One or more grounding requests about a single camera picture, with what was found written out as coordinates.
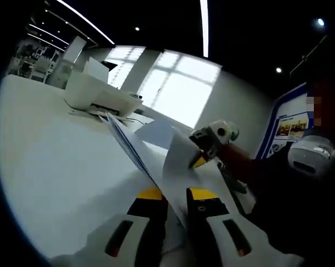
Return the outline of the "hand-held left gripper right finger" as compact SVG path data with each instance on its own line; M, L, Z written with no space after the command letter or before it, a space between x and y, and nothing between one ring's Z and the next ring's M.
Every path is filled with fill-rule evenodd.
M267 234L207 189L189 187L187 230L198 266L301 266L303 258L275 249Z

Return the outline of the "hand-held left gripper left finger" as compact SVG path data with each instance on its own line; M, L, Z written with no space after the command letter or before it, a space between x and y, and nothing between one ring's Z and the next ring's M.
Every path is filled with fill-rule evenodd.
M160 189L141 191L125 214L87 236L81 250L50 260L51 266L159 266L166 236L168 202Z

